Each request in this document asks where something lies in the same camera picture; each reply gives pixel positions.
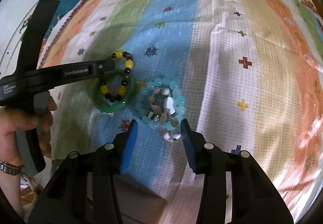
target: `blue stripe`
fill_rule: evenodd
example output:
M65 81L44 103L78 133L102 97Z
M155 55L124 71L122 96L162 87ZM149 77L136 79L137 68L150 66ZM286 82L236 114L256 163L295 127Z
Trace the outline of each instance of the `blue stripe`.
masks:
M158 76L169 76L182 83L197 4L198 0L151 0L148 3L132 37L122 47L133 54L132 74L138 81L149 82ZM165 12L167 7L172 7L172 10ZM165 26L158 28L156 24L162 22ZM146 49L153 46L158 48L156 55L145 55ZM98 138L91 146L97 147L111 141L120 133L118 127L121 120L133 118L138 120L133 107L115 113L112 120L101 115L95 134ZM127 173L142 185L150 187L165 161L163 149L171 145L141 121L138 121L138 132Z

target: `green stripe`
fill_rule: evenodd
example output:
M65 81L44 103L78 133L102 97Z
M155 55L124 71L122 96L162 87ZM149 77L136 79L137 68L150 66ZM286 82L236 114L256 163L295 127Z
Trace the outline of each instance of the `green stripe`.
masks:
M122 0L90 47L91 59L105 58L118 51L131 37L149 1L151 0Z
M320 55L323 54L323 41L321 40L321 38L319 36L319 32L318 32L316 23L314 22L311 13L305 7L305 5L300 3L298 0L294 0L294 2L297 6L299 14L305 20L306 25L307 25L314 41L315 41L317 51L319 52Z
M87 50L84 59L104 59L120 49L138 25L149 1L119 2L107 20L106 27L96 35L96 40ZM59 109L55 112L58 115L54 115L53 135L57 136L58 145L55 145L52 159L64 159L71 151L78 151L81 154L89 152L90 136L95 135L96 122L101 114L90 99L90 89L95 82L96 79L91 79L73 83L67 85L62 92Z

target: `red cross pattern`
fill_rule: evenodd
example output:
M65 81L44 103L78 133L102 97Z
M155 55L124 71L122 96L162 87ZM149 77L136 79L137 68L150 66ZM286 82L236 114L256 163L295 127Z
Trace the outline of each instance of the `red cross pattern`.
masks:
M239 59L239 64L243 64L243 68L248 69L248 66L252 66L252 63L248 61L247 57L242 57L242 59Z

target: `striped fabric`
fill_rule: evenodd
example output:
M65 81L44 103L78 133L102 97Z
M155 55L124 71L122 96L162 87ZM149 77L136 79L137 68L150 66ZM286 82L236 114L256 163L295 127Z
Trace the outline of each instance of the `striped fabric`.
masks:
M53 29L39 65L123 50L141 84L177 80L191 127L224 151L250 151L296 220L322 182L322 25L297 0L81 0ZM51 92L54 159L91 152L138 120L133 106L113 118L96 110L94 83ZM188 167L181 141L138 127L128 175L167 200L160 223L195 223L203 176ZM229 184L227 197L229 221Z

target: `white stone bead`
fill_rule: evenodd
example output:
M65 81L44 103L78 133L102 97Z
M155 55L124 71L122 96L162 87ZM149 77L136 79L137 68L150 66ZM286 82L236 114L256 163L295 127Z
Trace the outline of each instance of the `white stone bead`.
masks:
M168 96L170 93L171 91L169 90L169 88L163 88L163 90L161 91L161 94L166 96Z
M177 126L174 130L170 131L169 134L174 140L180 139L180 126Z
M166 97L164 100L164 111L168 112L168 114L174 114L175 108L174 108L174 100L172 100L171 97Z

